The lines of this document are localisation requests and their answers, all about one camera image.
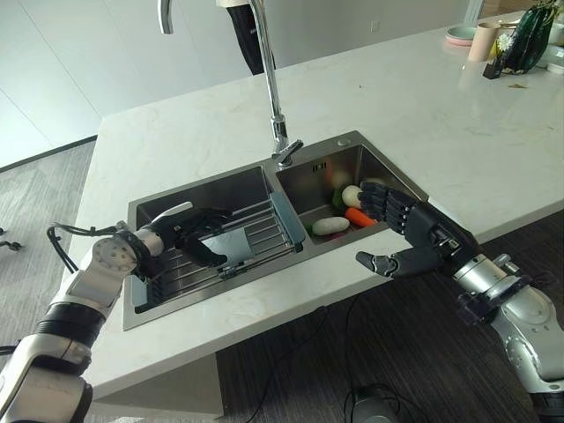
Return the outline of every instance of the faucet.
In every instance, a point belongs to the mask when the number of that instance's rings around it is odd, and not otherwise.
[[[281,152],[275,152],[274,154],[272,154],[272,158],[276,160],[278,167],[280,167],[281,169],[291,166],[293,163],[293,154],[300,150],[301,147],[303,147],[303,141],[298,139],[297,141],[287,146]]]
[[[255,15],[256,33],[258,34],[258,44],[263,57],[264,74],[266,75],[266,85],[271,99],[271,126],[274,136],[274,154],[278,155],[288,147],[288,135],[286,132],[286,118],[282,115],[280,99],[278,97],[278,86],[274,74],[274,59],[272,57],[271,42],[268,36],[268,26],[266,25],[266,13],[264,11],[263,0],[242,0],[240,4],[249,3]],[[162,33],[173,33],[173,24],[170,15],[170,0],[159,0],[158,4],[160,31]]]

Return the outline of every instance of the stainless steel sink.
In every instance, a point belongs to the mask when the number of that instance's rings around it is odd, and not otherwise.
[[[131,277],[125,284],[123,328],[131,329],[386,229],[381,223],[362,229],[350,226],[338,238],[306,234],[305,227],[316,220],[338,215],[331,205],[335,189],[367,178],[427,200],[421,189],[354,131],[302,148],[288,168],[280,169],[272,159],[262,160],[130,203],[129,223],[135,228],[185,201],[228,209],[234,217],[224,230],[244,231],[254,256],[227,268],[204,269],[179,251],[165,252],[166,271],[161,276],[148,283]]]

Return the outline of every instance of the white countertop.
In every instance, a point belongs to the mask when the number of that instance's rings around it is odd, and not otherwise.
[[[480,241],[560,210],[564,78],[535,69],[487,80],[484,64],[464,66],[468,50],[443,36],[420,33],[279,70],[291,140],[359,130]],[[126,219],[129,201],[268,157],[269,110],[259,76],[106,118],[77,225],[112,225]],[[70,255],[91,245],[74,237]],[[407,247],[384,231],[127,332],[120,299],[85,378],[100,398],[172,370],[383,283],[354,254]]]

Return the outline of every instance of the black cable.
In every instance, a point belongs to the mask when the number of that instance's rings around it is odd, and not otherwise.
[[[350,423],[353,423],[354,406],[356,405],[354,403],[354,391],[355,391],[356,388],[355,388],[355,381],[354,381],[354,377],[353,377],[353,371],[351,369],[351,359],[349,357],[348,346],[349,346],[349,325],[350,325],[350,322],[351,322],[351,314],[353,312],[354,305],[356,304],[356,302],[357,302],[357,300],[359,299],[360,296],[361,296],[361,294],[358,294],[354,297],[351,304],[349,305],[349,308],[346,311],[346,318],[345,318],[345,345],[344,345],[345,366],[346,366],[346,373],[348,375],[350,388],[351,388],[349,390],[349,392],[346,394],[345,401],[343,403],[343,415],[344,415],[344,422],[345,423],[347,421],[347,418],[346,418],[346,408],[347,407],[346,406],[347,406],[347,402],[348,402],[349,397],[352,396],[352,409],[351,409],[351,416],[350,416],[350,419],[349,419]],[[394,413],[396,415],[399,415],[399,413],[402,410],[401,401],[400,401],[400,399],[401,399],[402,401],[405,401],[408,405],[413,407],[413,409],[415,409],[421,416],[423,416],[423,419],[426,423],[429,423],[429,418],[423,412],[423,410],[421,410],[420,407],[418,407],[410,399],[408,399],[408,398],[404,397],[403,395],[395,392],[390,386],[386,385],[385,383],[373,383],[370,386],[373,386],[373,387],[375,387],[379,390],[387,391],[388,393],[390,393],[393,396],[393,397],[383,397],[382,399],[396,402],[396,410],[394,411]],[[409,407],[404,407],[404,409],[405,409],[405,412],[409,415],[411,421],[415,422],[415,418],[413,417],[412,412],[409,409]]]
[[[319,325],[317,326],[317,328],[314,330],[314,332],[303,342],[301,342],[300,344],[295,345],[294,347],[292,347],[289,351],[285,352],[284,354],[282,354],[282,356],[280,356],[272,365],[271,367],[271,371],[268,375],[268,377],[266,378],[266,384],[264,385],[264,389],[263,389],[263,394],[261,395],[261,399],[258,402],[258,405],[256,406],[255,412],[253,412],[253,414],[249,417],[248,420],[245,421],[245,423],[250,423],[255,417],[256,415],[262,410],[263,408],[263,404],[264,404],[264,400],[266,399],[266,395],[268,394],[268,388],[271,385],[272,382],[272,378],[274,377],[276,370],[278,369],[278,365],[284,361],[285,359],[287,359],[288,357],[290,357],[293,353],[295,353],[297,350],[299,350],[300,348],[302,348],[305,344],[307,344],[309,341],[311,341],[315,335],[317,335],[317,333],[319,333],[319,331],[322,329],[322,327],[325,325],[325,322],[327,322],[327,316],[329,315],[329,309],[326,307],[320,307],[317,310],[325,310],[325,315],[323,316],[322,321],[319,323]]]
[[[343,403],[343,421],[344,421],[344,423],[346,423],[346,405],[349,402],[349,398],[351,397],[352,394],[353,394],[353,392],[351,390],[349,390],[346,393],[345,402]]]
[[[0,346],[0,356],[1,355],[11,355],[16,351],[15,345],[4,345]]]
[[[350,386],[350,391],[349,393],[352,395],[354,392],[354,380],[353,380],[353,371],[351,370],[351,360],[349,358],[349,348],[348,348],[348,344],[349,344],[349,322],[351,321],[351,313],[353,311],[354,305],[356,304],[356,301],[359,299],[360,294],[358,294],[356,297],[354,297],[354,299],[351,301],[351,304],[349,305],[349,308],[346,310],[346,318],[345,318],[345,336],[344,336],[344,345],[343,345],[343,349],[344,349],[344,355],[345,355],[345,367],[346,367],[346,373],[347,376],[349,378],[349,386]],[[345,398],[345,402],[343,403],[343,414],[345,417],[345,423],[346,423],[346,402],[348,401],[348,394],[347,397]],[[353,414],[354,414],[354,397],[352,398],[352,409],[351,409],[351,418],[349,419],[349,421],[352,423],[353,422]]]
[[[348,349],[348,344],[349,344],[349,322],[351,321],[351,313],[353,311],[354,305],[356,304],[356,301],[360,298],[360,295],[357,295],[356,297],[354,297],[354,299],[352,300],[351,304],[349,305],[348,310],[346,311],[346,319],[345,319],[345,365],[346,365],[346,373],[349,377],[349,383],[351,385],[351,391],[354,391],[354,380],[353,380],[353,372],[351,370],[351,360],[349,358],[349,349]]]
[[[421,409],[421,407],[419,407],[417,404],[415,404],[411,399],[407,399],[406,397],[404,397],[404,396],[401,395],[401,394],[397,394],[397,396],[400,397],[401,399],[403,399],[407,404],[409,404],[409,405],[410,405],[411,407],[413,407],[415,410],[417,410],[417,412],[418,412],[421,416],[423,416],[423,420],[425,421],[425,423],[430,423],[430,420],[429,420],[428,416],[427,416],[427,415],[425,414],[425,412]],[[411,414],[410,412],[409,412],[409,415],[412,417],[412,421],[415,421],[415,420],[413,419],[413,416],[412,416],[412,414]]]
[[[115,226],[109,226],[103,229],[96,229],[94,226],[92,226],[90,229],[83,229],[82,227],[62,225],[60,223],[54,223],[52,226],[50,226],[47,229],[47,237],[51,244],[53,244],[55,252],[59,255],[65,267],[69,270],[70,273],[77,271],[78,266],[75,265],[69,255],[64,251],[63,247],[61,247],[61,244],[59,243],[61,237],[56,235],[55,229],[62,229],[69,234],[80,236],[104,236],[115,234],[115,232],[117,232],[117,228]]]

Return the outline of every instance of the gray carpet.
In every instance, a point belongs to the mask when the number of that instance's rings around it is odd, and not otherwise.
[[[63,263],[45,231],[54,220],[74,223],[93,148],[81,145],[0,173],[2,240],[24,246],[17,253],[0,248],[0,345],[33,330],[61,283]],[[64,237],[63,247],[70,241]]]
[[[33,329],[51,300],[63,265],[45,236],[48,224],[76,218],[93,144],[0,173],[3,239],[24,249],[0,249],[0,345]],[[564,317],[563,220],[547,219],[489,242],[486,252],[512,255],[535,275],[552,271],[545,286]],[[63,238],[67,247],[68,237]],[[505,358],[495,332],[467,328],[455,317],[458,287],[428,276],[370,290],[359,298],[350,329],[352,372],[359,383],[385,382],[418,404],[432,422],[531,422],[529,398]],[[329,307],[318,335],[279,367],[256,423],[341,422],[348,391],[343,328],[351,299]],[[242,423],[253,412],[272,362],[306,338],[324,311],[306,315],[218,353],[226,416]],[[404,421],[410,421],[405,409]],[[415,421],[418,414],[412,411]],[[107,418],[90,416],[89,422]],[[172,420],[159,420],[170,423]]]

